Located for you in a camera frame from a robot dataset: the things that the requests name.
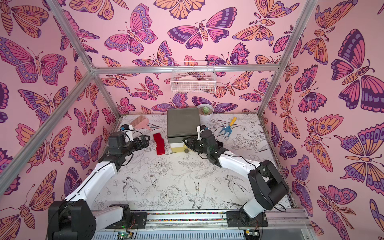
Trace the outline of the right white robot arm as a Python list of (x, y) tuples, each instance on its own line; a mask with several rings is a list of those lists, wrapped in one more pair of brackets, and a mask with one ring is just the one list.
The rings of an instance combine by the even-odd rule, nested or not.
[(275, 165), (269, 161), (251, 162), (223, 147), (214, 137), (184, 138), (186, 147), (206, 158), (220, 168), (229, 169), (249, 180), (253, 197), (249, 199), (236, 215), (227, 213), (228, 225), (253, 227), (263, 225), (263, 214), (276, 208), (276, 205), (288, 194), (289, 187)]

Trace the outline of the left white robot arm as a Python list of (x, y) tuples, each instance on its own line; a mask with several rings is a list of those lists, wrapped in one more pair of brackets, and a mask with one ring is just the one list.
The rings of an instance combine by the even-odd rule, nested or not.
[(91, 240), (95, 233), (115, 223), (135, 223), (129, 205), (92, 211), (91, 206), (106, 183), (128, 164), (127, 157), (149, 146), (150, 136), (127, 137), (128, 132), (109, 136), (107, 152), (98, 160), (92, 173), (64, 200), (55, 201), (48, 212), (48, 240)]

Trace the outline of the green drawer cabinet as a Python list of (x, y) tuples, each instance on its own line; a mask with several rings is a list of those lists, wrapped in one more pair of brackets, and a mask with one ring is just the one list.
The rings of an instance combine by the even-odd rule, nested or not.
[(167, 139), (173, 153), (184, 152), (187, 147), (184, 138), (198, 135), (200, 126), (197, 108), (172, 109), (167, 111)]

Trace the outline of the red brooch box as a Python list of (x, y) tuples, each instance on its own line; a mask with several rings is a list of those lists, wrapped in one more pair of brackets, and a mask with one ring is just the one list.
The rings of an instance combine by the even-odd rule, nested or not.
[(164, 142), (164, 139), (162, 138), (162, 135), (161, 133), (156, 133), (153, 135), (154, 137), (154, 141), (159, 144), (159, 143), (163, 143)]
[(157, 145), (157, 151), (164, 151), (165, 150), (165, 142), (163, 138), (156, 139), (155, 140)]
[(166, 153), (165, 146), (157, 146), (156, 148), (157, 155), (164, 155)]

